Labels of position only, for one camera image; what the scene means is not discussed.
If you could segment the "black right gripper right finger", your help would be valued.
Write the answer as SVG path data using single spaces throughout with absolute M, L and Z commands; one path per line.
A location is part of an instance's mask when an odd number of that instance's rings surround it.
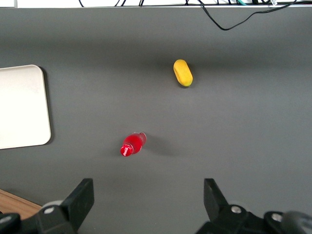
M 263 234 L 263 219 L 243 207 L 229 204 L 212 178 L 204 179 L 204 206 L 209 221 L 198 234 Z

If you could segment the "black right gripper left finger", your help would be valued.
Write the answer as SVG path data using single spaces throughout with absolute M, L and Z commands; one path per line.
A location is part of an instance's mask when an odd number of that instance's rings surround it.
M 93 204 L 93 180 L 85 178 L 60 204 L 39 211 L 39 233 L 76 234 Z

